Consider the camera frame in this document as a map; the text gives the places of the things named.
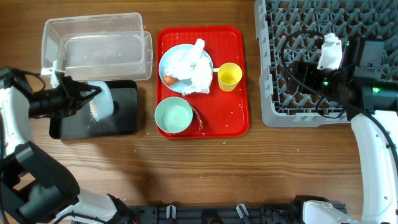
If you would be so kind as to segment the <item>clear plastic bin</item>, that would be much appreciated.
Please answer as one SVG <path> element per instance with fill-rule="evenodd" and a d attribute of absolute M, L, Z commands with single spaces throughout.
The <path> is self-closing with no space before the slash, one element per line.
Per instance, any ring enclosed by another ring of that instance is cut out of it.
<path fill-rule="evenodd" d="M 41 73 L 55 61 L 76 81 L 148 80 L 151 34 L 137 12 L 49 19 L 42 37 Z"/>

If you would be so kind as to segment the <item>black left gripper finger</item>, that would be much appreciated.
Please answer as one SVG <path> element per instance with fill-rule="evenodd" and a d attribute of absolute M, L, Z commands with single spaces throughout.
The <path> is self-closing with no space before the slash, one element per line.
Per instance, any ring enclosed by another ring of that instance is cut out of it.
<path fill-rule="evenodd" d="M 76 82 L 74 81 L 74 86 L 77 90 L 77 92 L 91 92 L 91 91 L 98 91 L 101 92 L 102 89 L 99 86 L 96 85 L 90 85 L 87 83 L 83 83 L 83 82 Z"/>
<path fill-rule="evenodd" d="M 87 104 L 89 101 L 93 100 L 96 95 L 98 95 L 100 91 L 89 92 L 88 95 L 82 96 L 80 92 L 78 92 L 75 96 L 74 108 L 76 110 L 80 110 Z"/>

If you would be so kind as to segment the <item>mint green bowl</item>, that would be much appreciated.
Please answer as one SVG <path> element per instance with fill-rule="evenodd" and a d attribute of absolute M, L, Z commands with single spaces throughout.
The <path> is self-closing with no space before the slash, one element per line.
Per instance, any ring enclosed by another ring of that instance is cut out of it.
<path fill-rule="evenodd" d="M 177 134 L 190 126 L 193 120 L 193 110 L 187 100 L 172 96 L 157 105 L 154 118 L 156 125 L 161 130 Z"/>

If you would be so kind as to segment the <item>red candy wrapper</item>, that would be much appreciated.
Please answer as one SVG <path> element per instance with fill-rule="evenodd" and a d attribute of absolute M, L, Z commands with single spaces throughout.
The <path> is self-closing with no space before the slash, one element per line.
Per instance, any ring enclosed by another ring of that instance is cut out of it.
<path fill-rule="evenodd" d="M 200 114 L 199 114 L 198 110 L 193 105 L 190 104 L 190 107 L 192 108 L 193 112 L 195 113 L 195 116 L 197 117 L 197 120 L 199 122 L 198 129 L 201 131 L 203 129 L 203 121 L 200 117 Z"/>

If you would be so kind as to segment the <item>black waste tray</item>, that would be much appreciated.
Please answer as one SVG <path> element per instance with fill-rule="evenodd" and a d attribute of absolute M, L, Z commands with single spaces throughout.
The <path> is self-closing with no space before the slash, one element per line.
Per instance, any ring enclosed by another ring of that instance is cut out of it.
<path fill-rule="evenodd" d="M 75 115 L 52 118 L 49 134 L 54 139 L 85 139 L 133 134 L 137 130 L 137 85 L 132 80 L 106 81 L 114 103 L 114 112 L 100 121 L 90 115 L 85 105 Z"/>

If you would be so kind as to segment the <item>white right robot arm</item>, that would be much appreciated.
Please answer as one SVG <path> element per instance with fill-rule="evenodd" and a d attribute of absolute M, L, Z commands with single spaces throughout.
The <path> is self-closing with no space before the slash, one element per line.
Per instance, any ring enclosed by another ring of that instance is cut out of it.
<path fill-rule="evenodd" d="M 382 79 L 382 39 L 307 31 L 320 52 L 317 63 L 286 64 L 290 90 L 314 93 L 342 106 L 359 149 L 363 180 L 361 223 L 397 223 L 397 83 Z"/>

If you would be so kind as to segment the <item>red serving tray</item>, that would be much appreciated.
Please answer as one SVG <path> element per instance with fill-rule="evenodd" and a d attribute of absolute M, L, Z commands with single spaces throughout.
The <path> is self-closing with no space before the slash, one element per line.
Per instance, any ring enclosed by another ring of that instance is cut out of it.
<path fill-rule="evenodd" d="M 204 52 L 213 65 L 235 63 L 245 71 L 243 37 L 234 26 L 169 27 L 157 36 L 157 61 L 172 47 L 180 44 L 194 44 L 197 39 L 205 41 Z M 213 75 L 209 94 L 194 93 L 183 98 L 193 105 L 203 121 L 203 129 L 194 117 L 191 125 L 181 133 L 169 134 L 158 128 L 167 139 L 231 138 L 243 135 L 250 125 L 246 75 L 233 91 L 225 92 Z"/>

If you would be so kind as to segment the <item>grey dishwasher rack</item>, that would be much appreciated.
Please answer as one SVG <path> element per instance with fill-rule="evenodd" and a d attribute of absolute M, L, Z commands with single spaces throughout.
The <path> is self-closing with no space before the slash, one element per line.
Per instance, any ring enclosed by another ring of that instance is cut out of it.
<path fill-rule="evenodd" d="M 342 42 L 349 36 L 382 38 L 381 78 L 397 81 L 397 1 L 280 1 L 254 3 L 259 41 L 262 120 L 277 128 L 317 127 L 346 123 L 342 109 L 317 95 L 290 91 L 282 76 L 280 49 L 300 30 L 334 33 Z"/>

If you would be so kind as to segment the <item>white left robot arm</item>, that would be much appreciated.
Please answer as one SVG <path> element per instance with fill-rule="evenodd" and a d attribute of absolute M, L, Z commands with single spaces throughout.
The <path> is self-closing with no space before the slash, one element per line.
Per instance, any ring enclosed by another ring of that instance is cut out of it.
<path fill-rule="evenodd" d="M 34 142 L 30 119 L 66 118 L 89 104 L 94 119 L 111 116 L 105 82 L 77 82 L 53 68 L 52 88 L 34 92 L 30 73 L 1 69 L 1 220 L 19 223 L 138 223 L 134 212 L 110 194 L 83 190 L 72 173 Z"/>

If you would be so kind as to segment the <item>orange food piece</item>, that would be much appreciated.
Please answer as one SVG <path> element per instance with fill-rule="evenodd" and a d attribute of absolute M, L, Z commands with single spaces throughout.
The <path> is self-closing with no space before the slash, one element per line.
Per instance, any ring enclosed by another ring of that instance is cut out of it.
<path fill-rule="evenodd" d="M 164 83 L 165 83 L 167 86 L 173 85 L 174 83 L 177 83 L 178 81 L 179 81 L 178 78 L 174 78 L 174 77 L 171 77 L 171 76 L 168 76 L 168 75 L 166 75 L 166 76 L 164 77 Z"/>

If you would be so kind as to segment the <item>yellow plastic cup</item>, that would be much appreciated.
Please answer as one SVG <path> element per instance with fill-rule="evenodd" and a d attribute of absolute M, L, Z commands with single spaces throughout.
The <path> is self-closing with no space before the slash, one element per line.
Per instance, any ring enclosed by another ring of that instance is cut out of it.
<path fill-rule="evenodd" d="M 223 91 L 233 91 L 242 77 L 243 71 L 235 63 L 225 63 L 218 69 L 218 84 Z"/>

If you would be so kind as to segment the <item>light blue bowl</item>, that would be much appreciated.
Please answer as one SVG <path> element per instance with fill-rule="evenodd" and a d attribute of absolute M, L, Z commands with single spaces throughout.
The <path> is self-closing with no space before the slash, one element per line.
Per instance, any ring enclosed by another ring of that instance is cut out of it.
<path fill-rule="evenodd" d="M 102 89 L 102 91 L 94 97 L 98 108 L 99 121 L 111 116 L 114 112 L 114 103 L 108 85 L 103 81 L 86 81 L 86 83 L 99 86 Z"/>

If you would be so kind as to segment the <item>pile of rice grains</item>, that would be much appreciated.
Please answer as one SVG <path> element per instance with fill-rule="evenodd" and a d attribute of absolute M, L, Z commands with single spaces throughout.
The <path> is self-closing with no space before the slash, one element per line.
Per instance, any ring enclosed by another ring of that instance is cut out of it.
<path fill-rule="evenodd" d="M 97 104 L 95 100 L 91 100 L 89 102 L 89 106 L 90 106 L 90 114 L 91 117 L 95 120 L 95 121 L 99 121 L 99 115 L 98 115 L 98 108 L 97 108 Z"/>

